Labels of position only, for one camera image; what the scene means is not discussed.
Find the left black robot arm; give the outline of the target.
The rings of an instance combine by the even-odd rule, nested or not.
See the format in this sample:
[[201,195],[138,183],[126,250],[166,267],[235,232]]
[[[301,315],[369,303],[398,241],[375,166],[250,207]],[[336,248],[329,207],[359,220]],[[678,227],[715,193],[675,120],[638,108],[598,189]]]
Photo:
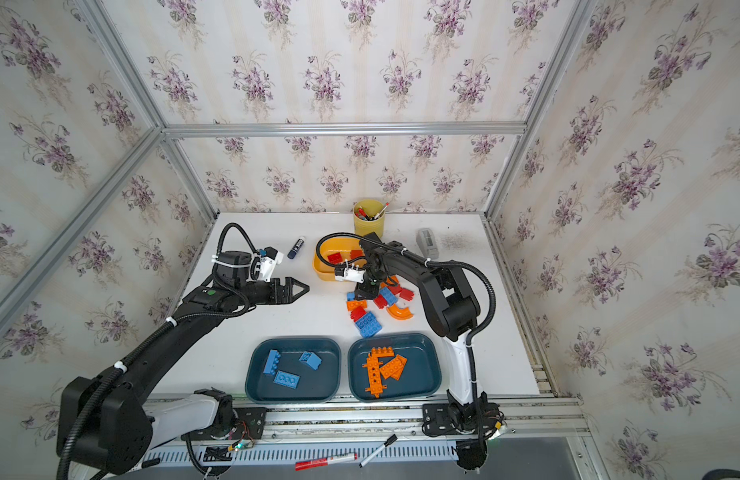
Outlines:
[[244,228],[231,222],[221,230],[210,275],[130,353],[93,378],[72,380],[61,395],[56,476],[66,479],[72,463],[96,468],[100,476],[124,474],[155,446],[177,436],[234,425],[232,396],[200,390],[172,412],[148,413],[149,396],[202,338],[224,321],[259,306],[289,305],[310,287],[293,277],[273,277],[283,255],[273,247],[227,250],[228,233]]

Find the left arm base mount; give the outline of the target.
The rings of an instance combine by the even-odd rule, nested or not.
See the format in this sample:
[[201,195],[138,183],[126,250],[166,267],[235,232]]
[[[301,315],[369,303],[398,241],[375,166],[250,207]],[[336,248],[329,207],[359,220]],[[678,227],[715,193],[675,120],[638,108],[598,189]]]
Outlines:
[[233,396],[216,388],[196,390],[191,399],[214,400],[217,408],[211,420],[201,428],[184,433],[182,440],[228,440],[243,444],[263,437],[265,407],[235,407]]

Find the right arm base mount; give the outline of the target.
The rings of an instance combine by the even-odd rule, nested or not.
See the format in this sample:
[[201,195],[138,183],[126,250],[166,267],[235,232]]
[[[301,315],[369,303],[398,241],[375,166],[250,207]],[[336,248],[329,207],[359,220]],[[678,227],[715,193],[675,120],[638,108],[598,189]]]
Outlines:
[[500,405],[490,402],[486,392],[467,405],[458,403],[451,395],[446,403],[424,404],[422,419],[422,432],[428,437],[482,433],[485,438],[492,438],[507,427]]

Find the orange curved lego piece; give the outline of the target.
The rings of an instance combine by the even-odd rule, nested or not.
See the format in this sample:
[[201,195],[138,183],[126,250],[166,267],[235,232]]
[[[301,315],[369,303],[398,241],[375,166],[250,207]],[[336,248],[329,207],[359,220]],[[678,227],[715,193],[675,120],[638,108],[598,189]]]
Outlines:
[[397,304],[387,306],[386,311],[396,320],[410,320],[414,317],[414,314],[409,307],[400,307]]

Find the blue sloped lego brick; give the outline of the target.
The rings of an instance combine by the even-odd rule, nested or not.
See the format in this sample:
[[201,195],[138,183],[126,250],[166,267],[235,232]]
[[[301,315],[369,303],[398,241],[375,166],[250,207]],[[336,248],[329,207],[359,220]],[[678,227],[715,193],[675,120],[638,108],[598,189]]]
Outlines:
[[312,351],[305,351],[299,357],[299,361],[314,371],[317,371],[323,363],[322,358]]

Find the large blue lego block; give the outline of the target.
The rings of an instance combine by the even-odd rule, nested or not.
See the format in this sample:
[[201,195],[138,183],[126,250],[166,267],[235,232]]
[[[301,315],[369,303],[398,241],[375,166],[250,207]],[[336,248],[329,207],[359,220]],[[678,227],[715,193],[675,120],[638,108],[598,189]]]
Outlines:
[[366,312],[355,321],[355,326],[363,338],[371,338],[382,330],[382,325],[372,312]]

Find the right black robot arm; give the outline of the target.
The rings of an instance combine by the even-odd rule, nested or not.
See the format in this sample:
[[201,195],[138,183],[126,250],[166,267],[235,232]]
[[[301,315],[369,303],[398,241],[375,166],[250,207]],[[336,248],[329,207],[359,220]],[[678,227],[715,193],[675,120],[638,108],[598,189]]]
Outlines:
[[[362,254],[334,262],[324,245],[333,239],[358,241]],[[412,252],[398,241],[384,242],[375,233],[365,236],[349,232],[328,234],[315,247],[318,261],[334,271],[338,281],[355,284],[356,300],[373,300],[395,276],[412,283],[429,327],[449,342],[453,355],[449,401],[467,416],[483,411],[478,398],[478,378],[473,341],[492,322],[497,307],[496,292],[488,277],[463,261],[435,261]]]

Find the long orange lego plate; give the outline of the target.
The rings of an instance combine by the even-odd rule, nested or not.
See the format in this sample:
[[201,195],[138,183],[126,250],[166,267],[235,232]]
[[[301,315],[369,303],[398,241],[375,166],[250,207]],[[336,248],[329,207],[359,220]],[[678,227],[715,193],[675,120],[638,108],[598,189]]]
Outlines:
[[367,357],[363,367],[367,370],[369,383],[369,386],[366,388],[366,392],[372,395],[374,398],[379,399],[387,388],[387,386],[383,383],[383,377],[381,374],[381,362],[375,355],[371,354]]

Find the blue long lego brick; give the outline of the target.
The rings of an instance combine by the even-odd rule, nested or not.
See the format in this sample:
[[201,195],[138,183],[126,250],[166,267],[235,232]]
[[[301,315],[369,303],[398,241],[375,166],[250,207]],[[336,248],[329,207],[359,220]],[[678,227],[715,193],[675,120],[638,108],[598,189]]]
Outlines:
[[384,299],[387,306],[393,306],[398,302],[398,298],[388,287],[383,287],[379,290],[380,297]]

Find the orange lego brick pair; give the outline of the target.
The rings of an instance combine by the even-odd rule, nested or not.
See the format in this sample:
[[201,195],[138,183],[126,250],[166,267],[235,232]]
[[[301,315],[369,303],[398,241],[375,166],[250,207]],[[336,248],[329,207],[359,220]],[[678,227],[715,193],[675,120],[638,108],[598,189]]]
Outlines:
[[366,300],[351,300],[347,302],[347,309],[349,312],[352,312],[358,308],[366,309],[367,301]]

